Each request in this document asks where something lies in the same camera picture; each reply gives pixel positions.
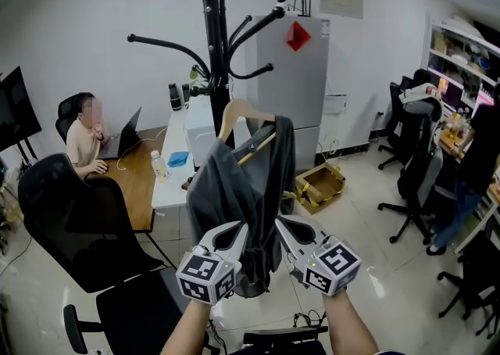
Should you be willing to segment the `person's right forearm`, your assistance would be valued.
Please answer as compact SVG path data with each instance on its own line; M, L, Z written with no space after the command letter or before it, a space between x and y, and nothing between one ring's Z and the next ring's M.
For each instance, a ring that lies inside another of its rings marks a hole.
M342 289L335 296L323 296L333 355L375 355L379 348L361 317Z

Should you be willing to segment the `white desktop appliance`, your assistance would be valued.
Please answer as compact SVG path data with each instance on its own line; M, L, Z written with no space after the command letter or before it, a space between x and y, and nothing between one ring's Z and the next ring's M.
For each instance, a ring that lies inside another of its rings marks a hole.
M195 170L199 169L216 141L210 97L190 97L184 122L187 147L193 156Z

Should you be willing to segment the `red paper decoration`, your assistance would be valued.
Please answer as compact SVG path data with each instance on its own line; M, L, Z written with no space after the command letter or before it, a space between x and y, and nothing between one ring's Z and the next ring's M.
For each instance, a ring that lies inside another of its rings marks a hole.
M311 35L295 21L288 31L287 34L287 44L288 46L297 52L301 47L307 44L311 40Z

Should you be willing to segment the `black router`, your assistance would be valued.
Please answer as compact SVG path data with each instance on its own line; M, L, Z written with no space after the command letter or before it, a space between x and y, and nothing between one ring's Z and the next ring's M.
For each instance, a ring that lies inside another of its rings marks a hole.
M312 0L291 0L287 5L287 11L296 16L312 16Z

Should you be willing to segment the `gray office chair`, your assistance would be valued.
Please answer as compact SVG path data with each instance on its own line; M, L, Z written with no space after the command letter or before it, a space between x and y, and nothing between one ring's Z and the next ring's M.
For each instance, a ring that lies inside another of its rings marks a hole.
M423 244L431 240L422 216L426 214L426 202L434 192L436 181L444 162L441 138L442 103L438 99L420 99L402 106L402 132L399 149L403 168L397 180L399 195L405 205L379 203L378 210L391 210L406 215L405 222L389 242L396 243L409 224L417 226L423 236Z

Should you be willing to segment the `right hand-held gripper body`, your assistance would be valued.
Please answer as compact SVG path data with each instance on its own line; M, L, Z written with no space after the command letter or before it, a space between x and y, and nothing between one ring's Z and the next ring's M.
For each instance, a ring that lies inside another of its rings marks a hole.
M334 296L345 289L359 272L360 257L348 245L329 235L322 242L299 246L293 252L298 281L325 296Z

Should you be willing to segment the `cardboard box with yellow tape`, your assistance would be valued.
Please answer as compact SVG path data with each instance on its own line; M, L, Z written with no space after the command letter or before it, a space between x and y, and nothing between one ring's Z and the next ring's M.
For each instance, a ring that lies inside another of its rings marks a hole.
M345 177L330 163L323 163L295 178L299 203L315 214L339 199L344 191Z

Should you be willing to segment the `black television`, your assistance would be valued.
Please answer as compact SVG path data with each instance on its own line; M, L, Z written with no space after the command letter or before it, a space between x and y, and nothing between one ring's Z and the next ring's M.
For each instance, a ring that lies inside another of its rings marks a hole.
M0 82L0 152L41 131L18 66Z

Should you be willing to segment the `green potted plant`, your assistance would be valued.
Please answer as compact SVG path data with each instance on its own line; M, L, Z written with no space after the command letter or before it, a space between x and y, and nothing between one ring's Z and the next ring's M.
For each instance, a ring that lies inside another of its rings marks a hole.
M193 65L189 73L190 87L207 88L209 86L209 79L204 70L197 64Z

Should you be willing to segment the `black coat rack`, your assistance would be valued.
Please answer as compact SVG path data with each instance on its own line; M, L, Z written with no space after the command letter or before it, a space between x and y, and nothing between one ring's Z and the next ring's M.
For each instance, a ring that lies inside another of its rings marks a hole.
M283 18L285 16L285 9L281 5L276 5L263 20L260 20L254 27L243 32L243 28L251 21L251 17L247 16L234 33L228 36L226 0L202 0L202 4L209 64L206 64L200 56L189 48L171 41L147 38L137 36L136 34L129 34L127 40L129 42L170 48L190 56L195 61L193 68L200 71L201 75L208 79L207 87L193 87L191 93L195 96L208 95L210 97L215 132L220 133L223 131L223 111L230 103L230 94L226 89L229 78L248 80L273 70L273 66L267 64L250 74L237 75L230 69L234 53L240 45L256 35L264 27L275 20Z

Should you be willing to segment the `clear plastic bottle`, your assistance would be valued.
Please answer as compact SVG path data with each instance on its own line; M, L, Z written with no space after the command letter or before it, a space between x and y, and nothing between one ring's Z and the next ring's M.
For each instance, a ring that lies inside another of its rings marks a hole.
M160 156L158 150L151 151L152 168L159 182L167 182L170 176L165 160Z

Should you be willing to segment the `dark grey garment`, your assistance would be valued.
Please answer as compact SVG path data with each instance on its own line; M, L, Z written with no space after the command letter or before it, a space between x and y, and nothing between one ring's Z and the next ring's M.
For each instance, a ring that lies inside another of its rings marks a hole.
M221 224L242 221L248 239L235 292L252 298L267 292L282 259L275 228L278 214L292 213L284 192L295 188L295 132L291 119L264 122L239 148L217 139L187 190L187 214L194 243Z

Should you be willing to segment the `person's left forearm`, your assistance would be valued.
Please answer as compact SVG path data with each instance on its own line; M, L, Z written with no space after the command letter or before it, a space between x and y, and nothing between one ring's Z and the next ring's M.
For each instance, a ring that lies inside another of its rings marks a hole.
M211 306L192 300L160 355L201 355Z

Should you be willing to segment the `white wall box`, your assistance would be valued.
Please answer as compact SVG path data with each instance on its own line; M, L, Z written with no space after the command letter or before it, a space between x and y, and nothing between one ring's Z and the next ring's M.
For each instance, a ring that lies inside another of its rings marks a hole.
M342 114L347 106L347 95L326 95L323 103L323 113L328 115Z

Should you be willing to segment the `wooden clothes hanger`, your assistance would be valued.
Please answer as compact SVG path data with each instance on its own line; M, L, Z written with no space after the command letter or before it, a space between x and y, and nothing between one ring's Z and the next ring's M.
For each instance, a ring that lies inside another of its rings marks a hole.
M251 105L243 99L233 99L226 105L223 111L222 124L218 135L220 140L225 142L229 138L234 129L234 125L240 117L268 122L275 121L275 116L273 114L259 112L258 110L253 109ZM250 160L258 151L275 139L275 137L276 133L273 132L268 138L262 141L253 152L243 156L237 164L241 166L243 163Z

